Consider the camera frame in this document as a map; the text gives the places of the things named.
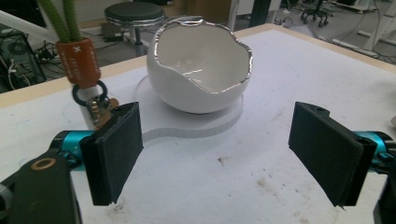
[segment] round stool seat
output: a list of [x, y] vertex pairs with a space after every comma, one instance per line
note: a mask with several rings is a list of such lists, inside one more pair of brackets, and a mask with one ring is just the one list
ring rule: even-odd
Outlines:
[[107, 7], [105, 16], [117, 25], [149, 26], [163, 20], [163, 8], [145, 2], [124, 2]]

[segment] table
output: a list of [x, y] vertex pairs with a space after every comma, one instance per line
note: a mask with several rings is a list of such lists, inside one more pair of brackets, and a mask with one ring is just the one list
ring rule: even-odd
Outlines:
[[[386, 177], [369, 173], [356, 207], [332, 207], [289, 149], [290, 124], [301, 101], [350, 130], [396, 139], [396, 67], [272, 24], [236, 35], [253, 52], [237, 123], [211, 137], [148, 141], [109, 207], [92, 206], [85, 173], [72, 172], [84, 223], [374, 223]], [[145, 64], [103, 67], [110, 96], [131, 101]], [[0, 95], [0, 179], [47, 150], [56, 133], [87, 129], [70, 89], [61, 78]]]

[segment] stool leg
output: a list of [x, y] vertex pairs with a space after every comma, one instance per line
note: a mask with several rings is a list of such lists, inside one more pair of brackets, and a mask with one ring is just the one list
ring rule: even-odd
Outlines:
[[138, 28], [134, 28], [134, 34], [136, 36], [136, 42], [134, 42], [134, 45], [136, 46], [136, 56], [140, 57], [144, 54], [143, 53], [143, 43], [142, 43], [142, 39], [140, 37], [140, 30]]

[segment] bowl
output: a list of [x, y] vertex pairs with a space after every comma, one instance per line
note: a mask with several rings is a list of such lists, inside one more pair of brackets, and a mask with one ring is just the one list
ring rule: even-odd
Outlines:
[[147, 63], [149, 82], [163, 101], [204, 114], [241, 96], [250, 78], [252, 53], [222, 25], [181, 19], [156, 32]]

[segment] black ring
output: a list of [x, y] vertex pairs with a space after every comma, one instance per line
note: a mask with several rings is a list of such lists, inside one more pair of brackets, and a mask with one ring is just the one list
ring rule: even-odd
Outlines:
[[[104, 100], [107, 98], [107, 88], [106, 88], [106, 85], [105, 85], [105, 83], [103, 83], [103, 81], [101, 81], [101, 80], [98, 80], [97, 85], [100, 86], [100, 87], [102, 87], [102, 91], [103, 91], [102, 94], [99, 96], [99, 100], [100, 100], [100, 101], [104, 101]], [[73, 87], [73, 90], [72, 90], [73, 99], [76, 101], [77, 104], [82, 105], [82, 106], [87, 106], [87, 102], [85, 102], [85, 101], [83, 101], [83, 100], [81, 100], [81, 99], [78, 98], [78, 95], [77, 95], [78, 90], [79, 90], [79, 86], [78, 86], [78, 85], [75, 85], [75, 86]]]

